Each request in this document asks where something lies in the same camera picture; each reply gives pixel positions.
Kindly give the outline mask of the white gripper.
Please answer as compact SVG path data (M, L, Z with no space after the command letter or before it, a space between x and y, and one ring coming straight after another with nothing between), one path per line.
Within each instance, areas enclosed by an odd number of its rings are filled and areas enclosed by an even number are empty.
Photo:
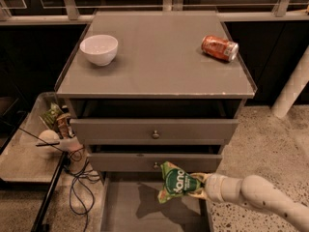
M226 176L220 174L207 174L207 173L191 173L191 177L205 183L205 190L198 189L189 192L188 195L194 198L210 200L212 202L222 203L224 201L222 196L222 184Z

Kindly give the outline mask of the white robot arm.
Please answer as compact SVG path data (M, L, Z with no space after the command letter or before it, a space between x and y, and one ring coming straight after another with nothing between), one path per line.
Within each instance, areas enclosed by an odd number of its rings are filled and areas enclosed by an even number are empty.
M285 87L272 106L272 113L283 118L309 81L309 46L300 58ZM193 173L204 184L191 197L218 203L232 203L257 212L276 214L300 232L309 231L309 208L294 202L274 184L261 176L243 179L221 174Z

